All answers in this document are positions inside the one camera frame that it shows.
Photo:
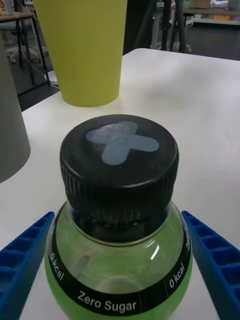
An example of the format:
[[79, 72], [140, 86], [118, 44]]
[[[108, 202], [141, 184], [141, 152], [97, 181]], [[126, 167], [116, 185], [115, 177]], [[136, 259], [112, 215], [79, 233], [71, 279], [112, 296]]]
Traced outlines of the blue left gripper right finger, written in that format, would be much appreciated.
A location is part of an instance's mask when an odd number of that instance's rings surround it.
[[181, 212], [194, 259], [221, 320], [240, 320], [240, 251], [187, 211]]

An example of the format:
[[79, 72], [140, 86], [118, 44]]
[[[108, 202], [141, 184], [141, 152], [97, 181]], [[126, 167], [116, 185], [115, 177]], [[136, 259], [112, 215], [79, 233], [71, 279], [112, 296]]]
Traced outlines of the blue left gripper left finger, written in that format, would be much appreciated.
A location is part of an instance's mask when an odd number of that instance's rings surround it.
[[41, 265], [50, 211], [0, 251], [0, 319], [18, 320]]

